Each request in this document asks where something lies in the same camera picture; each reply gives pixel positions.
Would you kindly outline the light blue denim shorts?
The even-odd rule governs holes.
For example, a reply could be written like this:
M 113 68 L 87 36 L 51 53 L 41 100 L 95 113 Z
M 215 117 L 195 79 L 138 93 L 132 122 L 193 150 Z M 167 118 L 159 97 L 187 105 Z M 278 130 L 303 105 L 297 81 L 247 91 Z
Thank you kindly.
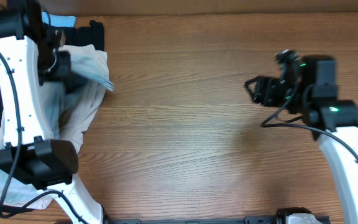
M 45 116 L 56 136 L 60 131 L 86 131 L 105 92 L 114 90 L 109 80 L 106 52 L 71 54 L 70 62 L 69 80 L 45 82 L 40 86 Z

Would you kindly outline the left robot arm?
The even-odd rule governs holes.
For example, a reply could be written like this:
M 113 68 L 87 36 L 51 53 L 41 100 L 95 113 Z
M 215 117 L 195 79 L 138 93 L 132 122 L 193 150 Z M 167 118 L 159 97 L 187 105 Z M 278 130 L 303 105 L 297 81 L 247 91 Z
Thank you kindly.
M 0 91 L 4 109 L 0 169 L 9 179 L 51 195 L 73 223 L 107 223 L 104 208 L 78 176 L 74 145 L 54 137 L 40 100 L 45 82 L 69 75 L 62 33 L 42 22 L 37 1 L 8 1 L 0 10 Z

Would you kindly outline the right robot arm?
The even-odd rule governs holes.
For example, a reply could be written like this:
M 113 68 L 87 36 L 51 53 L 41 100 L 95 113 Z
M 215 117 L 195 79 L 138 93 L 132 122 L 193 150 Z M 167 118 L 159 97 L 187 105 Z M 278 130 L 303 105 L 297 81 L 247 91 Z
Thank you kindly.
M 285 50 L 275 61 L 280 77 L 244 83 L 254 103 L 276 108 L 261 127 L 311 131 L 334 177 L 344 221 L 358 223 L 358 106 L 338 98 L 336 59 Z

